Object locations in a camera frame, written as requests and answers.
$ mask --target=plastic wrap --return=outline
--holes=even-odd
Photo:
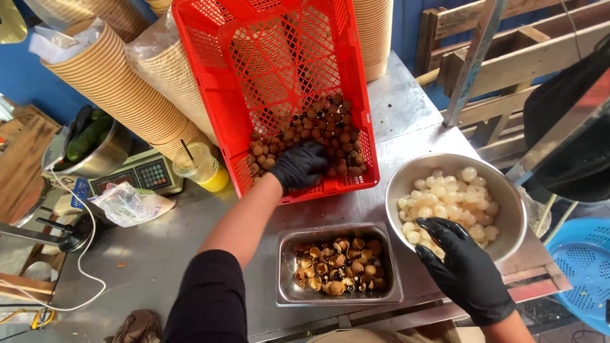
[[[124,50],[133,71],[218,145],[171,10]]]
[[[46,24],[58,31],[93,17],[104,20],[125,42],[131,42],[148,22],[129,0],[24,0]]]
[[[123,228],[155,219],[176,204],[152,190],[133,188],[127,181],[109,186],[110,189],[91,202],[104,210],[109,220]]]
[[[28,51],[50,64],[60,63],[85,51],[98,40],[104,22],[96,18],[88,29],[70,37],[45,27],[37,26],[30,39]]]

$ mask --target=black glove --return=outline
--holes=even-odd
[[[324,157],[324,146],[308,140],[299,146],[286,150],[269,171],[287,190],[303,189],[315,184],[328,166]]]
[[[420,244],[415,251],[440,290],[470,314],[475,325],[501,322],[515,310],[492,259],[460,224],[443,218],[416,221],[445,251],[445,263]]]

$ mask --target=metal bowl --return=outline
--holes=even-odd
[[[500,230],[498,239],[490,243],[485,251],[494,262],[500,262],[512,255],[525,238],[527,230],[525,203],[517,189],[490,164],[479,159],[456,154],[432,154],[412,159],[400,167],[387,186],[386,213],[394,232],[411,250],[410,244],[402,233],[402,222],[398,217],[400,211],[398,199],[410,194],[415,189],[416,179],[426,179],[432,171],[441,169],[446,175],[453,175],[459,168],[475,167],[478,175],[487,180],[489,193],[494,201],[500,204],[500,211],[495,216],[495,225]]]
[[[319,228],[282,231],[278,235],[278,271],[276,304],[282,306],[328,306],[399,303],[403,301],[396,256],[392,248],[391,234],[384,223],[335,225]],[[295,281],[298,268],[295,248],[301,244],[333,242],[338,237],[361,237],[365,241],[376,239],[381,243],[379,260],[386,271],[386,287],[380,292],[345,292],[333,297],[313,289],[300,288]]]
[[[98,179],[119,169],[129,157],[133,139],[129,131],[118,121],[112,123],[108,137],[89,156],[74,167],[55,171],[57,176],[71,175]]]

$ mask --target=black sleeve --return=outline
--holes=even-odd
[[[245,294],[235,256],[223,250],[198,254],[184,272],[163,341],[248,342]]]

